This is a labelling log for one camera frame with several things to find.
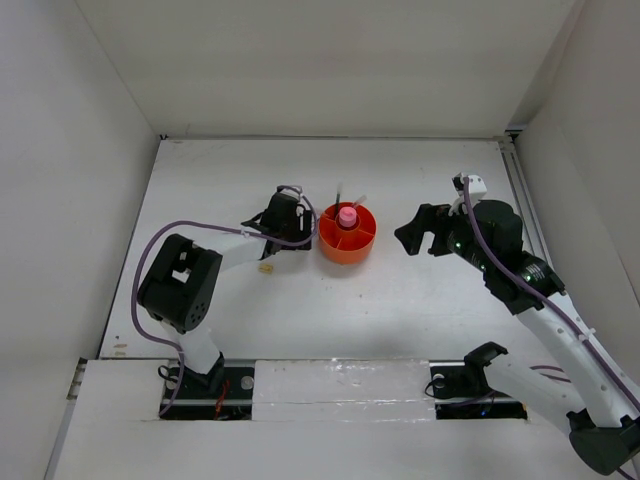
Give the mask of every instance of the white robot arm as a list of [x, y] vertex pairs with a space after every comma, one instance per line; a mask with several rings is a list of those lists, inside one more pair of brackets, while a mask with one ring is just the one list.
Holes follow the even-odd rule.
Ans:
[[[536, 373], [492, 342], [465, 356], [462, 375], [439, 381], [464, 381], [479, 396], [506, 393], [567, 435], [592, 469], [615, 472], [640, 452], [640, 387], [584, 324], [549, 265], [522, 250], [522, 220], [513, 209], [480, 201], [486, 186], [478, 176], [459, 174], [453, 183], [453, 205], [421, 205], [396, 237], [415, 255], [424, 233], [432, 232], [430, 254], [455, 253], [481, 270], [485, 286], [540, 339], [571, 385]], [[640, 473], [635, 459], [634, 467]]]
[[[222, 231], [214, 237], [215, 250], [204, 249], [179, 234], [162, 244], [144, 280], [142, 268], [153, 244], [169, 229], [192, 226]], [[224, 356], [203, 322], [211, 303], [218, 275], [249, 261], [261, 260], [280, 250], [309, 250], [315, 233], [316, 213], [297, 187], [280, 186], [267, 208], [241, 229], [177, 221], [165, 226], [151, 239], [134, 276], [131, 315], [134, 326], [145, 338], [176, 348], [180, 359], [176, 383], [187, 384], [205, 396], [214, 396], [224, 379]], [[172, 340], [154, 337], [140, 326], [137, 305], [161, 323]], [[171, 400], [160, 416], [168, 411]]]

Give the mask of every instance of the orange bowl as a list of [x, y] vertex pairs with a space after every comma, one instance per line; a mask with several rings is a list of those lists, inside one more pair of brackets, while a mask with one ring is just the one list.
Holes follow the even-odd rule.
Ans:
[[[350, 207], [352, 202], [343, 202], [339, 208]], [[376, 219], [364, 206], [356, 208], [358, 219], [354, 227], [344, 229], [334, 219], [335, 205], [327, 208], [318, 223], [320, 250], [332, 262], [352, 265], [362, 262], [373, 248], [376, 236]]]

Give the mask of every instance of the white enclosure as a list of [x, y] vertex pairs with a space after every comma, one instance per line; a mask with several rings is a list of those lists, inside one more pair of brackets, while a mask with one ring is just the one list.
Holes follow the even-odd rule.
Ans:
[[574, 0], [78, 4], [157, 133], [491, 137]]
[[640, 2], [587, 2], [517, 146], [554, 265], [640, 380]]
[[41, 479], [157, 140], [72, 0], [0, 4], [0, 478]]
[[[281, 176], [309, 185], [320, 208], [346, 178], [350, 189], [362, 190], [353, 195], [366, 193], [379, 215], [373, 256], [353, 276], [340, 277], [317, 251], [300, 263], [301, 256], [275, 257], [271, 281], [248, 267], [225, 274], [226, 286], [219, 286], [229, 297], [219, 302], [223, 318], [208, 321], [232, 356], [433, 358], [451, 351], [459, 357], [472, 344], [494, 339], [530, 361], [543, 361], [541, 345], [508, 322], [479, 278], [472, 286], [477, 272], [471, 267], [454, 258], [410, 259], [394, 250], [399, 245], [391, 232], [402, 222], [388, 208], [391, 202], [401, 205], [408, 220], [420, 202], [453, 199], [450, 175], [476, 170], [487, 176], [491, 198], [522, 206], [531, 191], [535, 212], [522, 211], [527, 226], [540, 227], [544, 249], [581, 316], [640, 381], [639, 25], [637, 0], [0, 2], [0, 478], [186, 475], [180, 462], [152, 462], [171, 453], [159, 453], [170, 439], [194, 445], [194, 476], [204, 471], [234, 478], [240, 471], [242, 478], [267, 478], [265, 472], [282, 473], [276, 460], [289, 449], [297, 463], [287, 472], [296, 480], [374, 478], [376, 472], [456, 480], [595, 478], [535, 414], [529, 423], [493, 424], [491, 433], [503, 441], [487, 441], [486, 423], [432, 421], [431, 404], [413, 393], [400, 410], [416, 415], [426, 409], [420, 424], [324, 422], [325, 407], [317, 405], [314, 425], [296, 424], [293, 417], [310, 412], [302, 397], [291, 404], [265, 400], [258, 410], [271, 416], [262, 417], [264, 423], [240, 422], [253, 425], [149, 421], [156, 418], [160, 391], [157, 357], [172, 353], [134, 336], [126, 294], [135, 255], [158, 224], [191, 214], [227, 223], [244, 219], [219, 206], [207, 208], [207, 201], [216, 201], [210, 186], [218, 187], [217, 194], [238, 191], [244, 215], [264, 206]], [[514, 123], [527, 125], [516, 142], [522, 168], [513, 145], [494, 138]], [[160, 134], [170, 138], [149, 183]], [[193, 153], [194, 137], [220, 146], [238, 136], [420, 139], [369, 140], [375, 147], [360, 145], [358, 151], [327, 150], [351, 140], [307, 139], [292, 141], [296, 148], [286, 154], [269, 146], [247, 155], [238, 143], [217, 153]], [[424, 149], [423, 141], [432, 146]], [[290, 177], [273, 167], [281, 154]], [[405, 169], [390, 166], [390, 156]], [[247, 158], [253, 166], [243, 164]], [[216, 178], [220, 166], [224, 171]], [[243, 185], [247, 177], [249, 187]], [[397, 191], [387, 182], [391, 177], [400, 181]], [[541, 248], [540, 238], [533, 243]], [[383, 253], [384, 259], [376, 258]], [[287, 283], [303, 280], [300, 268], [326, 274], [310, 282], [318, 308], [340, 300], [335, 290], [347, 282], [355, 285], [344, 295], [344, 325], [332, 305], [324, 312], [331, 319], [313, 343], [310, 325], [296, 325], [295, 309], [266, 308], [260, 316], [256, 302], [247, 301], [235, 310], [231, 290], [247, 278], [256, 291], [274, 297], [286, 289], [304, 303], [300, 285]], [[412, 286], [396, 292], [395, 300], [393, 291], [366, 277], [382, 272], [397, 284], [404, 278], [401, 269]], [[445, 278], [446, 291], [434, 286], [436, 277]], [[409, 294], [423, 291], [416, 286], [422, 278], [428, 280], [426, 293], [415, 300]], [[477, 308], [452, 301], [452, 289], [460, 285]], [[316, 325], [323, 321], [317, 312], [308, 318]], [[432, 330], [418, 331], [421, 322]], [[474, 333], [478, 324], [486, 329]], [[270, 333], [291, 327], [298, 330]], [[98, 356], [129, 358], [94, 360]], [[91, 362], [72, 415], [74, 402], [66, 396], [80, 357]], [[263, 370], [271, 366], [262, 364]], [[291, 388], [291, 377], [268, 378]], [[419, 383], [411, 379], [410, 385]], [[304, 388], [307, 394], [322, 390]], [[329, 403], [335, 407], [336, 399]], [[67, 422], [59, 429], [65, 409], [71, 418], [66, 442]], [[392, 412], [389, 418], [398, 420]], [[317, 438], [309, 440], [309, 428], [316, 427]], [[56, 434], [59, 448], [47, 468]], [[96, 445], [105, 439], [110, 448], [101, 451]], [[222, 444], [215, 454], [213, 443]], [[255, 461], [243, 457], [239, 470], [235, 464], [212, 467], [247, 447]], [[333, 463], [344, 461], [344, 470], [323, 469], [320, 450]], [[470, 462], [444, 463], [454, 450]], [[500, 467], [510, 462], [513, 470]], [[94, 469], [99, 473], [92, 475]]]

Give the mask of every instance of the pink cap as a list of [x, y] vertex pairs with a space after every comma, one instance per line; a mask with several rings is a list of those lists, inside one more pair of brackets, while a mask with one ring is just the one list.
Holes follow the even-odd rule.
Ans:
[[338, 214], [338, 221], [340, 225], [344, 228], [351, 228], [356, 224], [356, 220], [358, 219], [358, 214], [356, 213], [356, 209], [353, 207], [342, 207], [340, 209], [340, 213]]

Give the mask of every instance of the purple cable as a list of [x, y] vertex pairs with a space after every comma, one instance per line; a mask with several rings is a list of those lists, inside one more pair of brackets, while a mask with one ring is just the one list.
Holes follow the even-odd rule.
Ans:
[[548, 375], [546, 373], [541, 373], [540, 375], [542, 375], [543, 377], [550, 378], [551, 380], [557, 380], [558, 382], [571, 383], [571, 380], [569, 380], [568, 378], [557, 377], [555, 375]]
[[560, 367], [554, 367], [553, 365], [534, 365], [533, 367], [529, 367], [531, 370], [553, 370], [555, 372], [564, 373]]
[[309, 201], [309, 199], [302, 194], [301, 189], [298, 189], [297, 187], [286, 186], [286, 185], [280, 185], [278, 189], [291, 190], [293, 192], [296, 192], [309, 207], [309, 210], [311, 211], [311, 215], [313, 216], [313, 230], [311, 231], [311, 235], [309, 235], [309, 237], [307, 237], [306, 239], [301, 240], [299, 242], [288, 242], [286, 240], [270, 237], [268, 235], [263, 235], [261, 233], [241, 230], [239, 228], [222, 227], [219, 225], [211, 225], [208, 223], [193, 222], [191, 220], [177, 220], [175, 222], [171, 222], [168, 225], [165, 225], [160, 230], [158, 230], [158, 232], [153, 237], [151, 237], [151, 240], [149, 240], [149, 243], [147, 244], [147, 246], [144, 247], [144, 250], [142, 251], [142, 255], [140, 255], [140, 260], [138, 261], [138, 266], [136, 267], [135, 274], [133, 276], [133, 286], [131, 288], [131, 320], [133, 321], [134, 328], [142, 337], [152, 342], [161, 343], [162, 345], [168, 345], [170, 347], [175, 348], [176, 351], [178, 352], [178, 360], [179, 360], [178, 378], [176, 379], [176, 386], [173, 389], [173, 393], [171, 394], [169, 403], [167, 403], [167, 405], [160, 411], [160, 413], [158, 414], [159, 416], [164, 415], [173, 406], [173, 402], [175, 402], [176, 397], [178, 396], [178, 390], [180, 389], [180, 385], [182, 384], [182, 377], [184, 376], [184, 351], [182, 350], [182, 347], [180, 346], [180, 344], [176, 342], [172, 342], [171, 340], [165, 340], [164, 338], [156, 337], [154, 335], [151, 335], [150, 333], [147, 333], [142, 328], [142, 325], [140, 324], [140, 319], [138, 318], [138, 308], [137, 308], [136, 298], [138, 295], [138, 288], [140, 287], [140, 278], [142, 277], [142, 270], [144, 268], [145, 262], [147, 261], [147, 258], [149, 257], [149, 253], [151, 252], [151, 249], [156, 244], [156, 242], [160, 239], [160, 237], [162, 237], [162, 235], [164, 235], [167, 231], [171, 230], [172, 228], [179, 227], [179, 226], [204, 228], [207, 230], [217, 230], [220, 232], [236, 233], [239, 235], [249, 235], [251, 237], [269, 240], [270, 242], [277, 243], [278, 245], [283, 245], [285, 247], [301, 247], [302, 245], [305, 245], [306, 243], [311, 241], [311, 239], [316, 235], [318, 230], [318, 215], [316, 214], [316, 211], [313, 208], [313, 205], [311, 205], [311, 202]]
[[620, 475], [622, 475], [623, 478], [626, 478], [627, 480], [636, 480], [621, 468], [617, 469], [616, 472], [618, 472]]
[[473, 405], [474, 403], [478, 403], [481, 402], [482, 400], [486, 400], [489, 397], [492, 397], [496, 394], [497, 392], [495, 390], [491, 390], [489, 393], [485, 393], [483, 396], [478, 397], [478, 398], [472, 398], [471, 400], [465, 400], [464, 402], [458, 402], [458, 403], [447, 403], [447, 407], [466, 407], [468, 405]]
[[[536, 300], [542, 302], [544, 305], [549, 307], [556, 315], [558, 315], [571, 329], [571, 331], [576, 335], [583, 335], [580, 327], [571, 320], [571, 318], [562, 311], [560, 307], [558, 307], [555, 303], [549, 300], [547, 297], [539, 293], [533, 287], [528, 285], [524, 280], [518, 278], [518, 276], [514, 275], [507, 267], [505, 267], [500, 260], [493, 254], [487, 243], [484, 241], [482, 237], [482, 232], [480, 231], [480, 227], [478, 226], [478, 221], [476, 220], [475, 213], [473, 212], [473, 205], [471, 203], [471, 196], [469, 195], [469, 177], [464, 179], [464, 203], [467, 207], [467, 215], [469, 216], [469, 220], [471, 222], [471, 228], [473, 229], [473, 233], [476, 236], [476, 240], [478, 244], [484, 250], [484, 253], [487, 255], [491, 263], [493, 263], [498, 270], [500, 270], [509, 280], [515, 283], [517, 286], [522, 288], [526, 293], [534, 297]], [[613, 369], [609, 366], [607, 361], [600, 355], [600, 352], [596, 350], [596, 348], [589, 342], [589, 339], [585, 339], [584, 346], [587, 351], [591, 354], [591, 356], [596, 360], [596, 362], [600, 365], [600, 367], [606, 372], [609, 378], [616, 384], [616, 386], [625, 394], [625, 396], [629, 399], [631, 404], [635, 407], [635, 409], [640, 412], [640, 401], [633, 395], [631, 390], [627, 388], [627, 386], [618, 378]]]

